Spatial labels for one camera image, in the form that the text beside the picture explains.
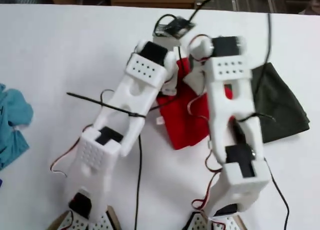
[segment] blue fabric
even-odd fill
[[[5,88],[5,85],[0,84],[0,170],[29,148],[21,132],[13,127],[29,125],[34,114],[20,91],[5,91]]]

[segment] white table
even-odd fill
[[[23,131],[30,149],[0,171],[1,229],[43,230],[66,209],[65,179],[50,173],[49,165],[100,110],[66,92],[98,99],[103,89],[114,89],[138,40],[151,40],[156,20],[166,13],[188,17],[191,11],[0,6],[0,82],[21,90],[34,108],[33,122]],[[244,36],[249,66],[263,63],[266,15],[201,11],[195,22],[213,37]],[[303,105],[311,130],[266,144],[265,155],[290,205],[288,229],[318,229],[320,17],[273,15],[272,23],[270,61]],[[142,131],[138,229],[181,229],[192,211],[191,200],[203,196],[211,176],[203,164],[207,143],[173,151],[164,127],[155,125],[158,115],[150,113]],[[58,167],[66,169],[69,161]],[[110,204],[123,229],[134,225],[138,166],[138,146],[116,166]],[[285,216],[272,184],[242,214],[249,230],[283,229]]]

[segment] dark green cloth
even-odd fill
[[[255,92],[262,68],[263,66],[260,66],[252,71],[252,92]],[[255,110],[275,119],[274,122],[269,118],[260,117],[264,143],[309,130],[310,121],[307,114],[271,63],[266,65],[256,96]]]

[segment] red fabric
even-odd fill
[[[164,118],[166,130],[174,149],[179,150],[186,146],[196,145],[209,134],[207,122],[199,117],[191,116],[188,113],[188,103],[197,97],[195,92],[185,84],[182,79],[189,73],[189,62],[187,58],[182,59],[184,71],[181,68],[180,61],[177,61],[179,66],[178,82],[177,82],[177,99],[160,108],[160,113]],[[232,91],[225,88],[226,96],[231,99]],[[162,105],[171,100],[173,96],[159,96],[157,103]],[[202,115],[209,118],[207,94],[197,99],[191,105],[191,112],[194,115]]]

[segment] black zip tie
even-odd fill
[[[81,96],[81,95],[77,95],[77,94],[70,93],[70,92],[67,92],[66,94],[69,95],[69,96],[73,96],[73,97],[76,97],[76,98],[80,98],[80,99],[83,99],[83,100],[86,100],[86,101],[90,101],[90,102],[99,104],[99,105],[101,105],[101,106],[105,106],[105,107],[114,109],[114,110],[116,110],[116,111],[120,111],[120,112],[123,112],[123,113],[127,113],[129,116],[132,116],[132,117],[142,117],[142,118],[145,118],[145,117],[146,117],[146,116],[143,116],[143,115],[141,115],[141,114],[139,114],[139,113],[127,111],[127,110],[124,110],[124,109],[121,109],[121,108],[118,108],[118,107],[115,107],[115,106],[112,106],[112,105],[108,105],[108,104],[105,104],[105,103],[100,102],[100,101],[96,101],[96,100],[91,99],[91,98],[86,97],[86,96]]]
[[[249,116],[247,116],[247,117],[245,117],[245,118],[243,118],[243,119],[241,119],[241,120],[237,120],[237,121],[238,121],[238,122],[245,122],[245,121],[249,120],[250,118],[256,117],[256,116],[257,116],[257,117],[263,116],[263,117],[266,117],[266,118],[271,119],[271,120],[274,121],[274,122],[277,122],[274,117],[269,116],[269,115],[264,114],[264,113],[259,113],[259,112],[253,112],[253,113],[250,114]]]

